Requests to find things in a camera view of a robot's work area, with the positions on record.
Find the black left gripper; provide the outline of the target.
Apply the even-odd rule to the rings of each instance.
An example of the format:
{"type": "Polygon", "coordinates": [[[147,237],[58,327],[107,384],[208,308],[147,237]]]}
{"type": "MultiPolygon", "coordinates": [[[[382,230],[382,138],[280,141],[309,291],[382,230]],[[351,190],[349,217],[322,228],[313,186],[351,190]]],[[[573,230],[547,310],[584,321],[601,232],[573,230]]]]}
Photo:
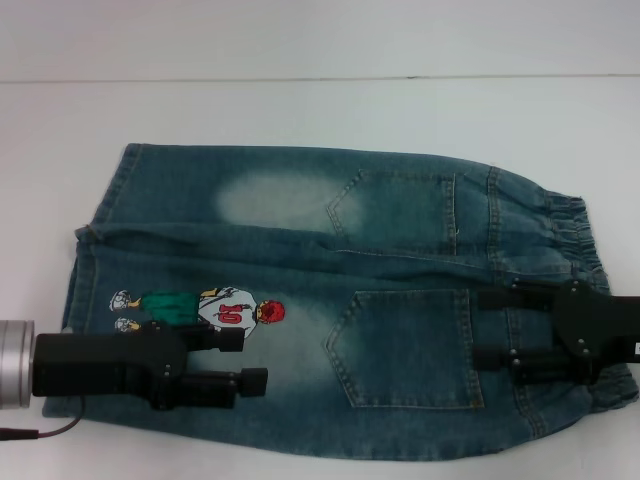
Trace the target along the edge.
{"type": "Polygon", "coordinates": [[[32,363],[32,394],[131,395],[158,410],[175,404],[178,384],[180,406],[233,408],[237,396],[265,395],[266,368],[199,372],[180,379],[187,350],[241,352],[243,328],[217,330],[210,323],[171,326],[151,321],[144,324],[144,332],[38,335],[32,363]]]}

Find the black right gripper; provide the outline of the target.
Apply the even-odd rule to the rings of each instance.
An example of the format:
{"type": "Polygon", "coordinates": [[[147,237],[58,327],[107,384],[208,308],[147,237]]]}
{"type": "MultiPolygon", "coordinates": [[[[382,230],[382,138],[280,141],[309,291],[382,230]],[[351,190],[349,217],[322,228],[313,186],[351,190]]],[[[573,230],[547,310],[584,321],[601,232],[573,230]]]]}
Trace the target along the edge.
{"type": "Polygon", "coordinates": [[[476,292],[479,310],[552,311],[563,346],[503,348],[474,345],[477,371],[506,370],[516,385],[593,384],[605,368],[639,362],[639,298],[612,296],[581,281],[516,279],[476,292]]]}

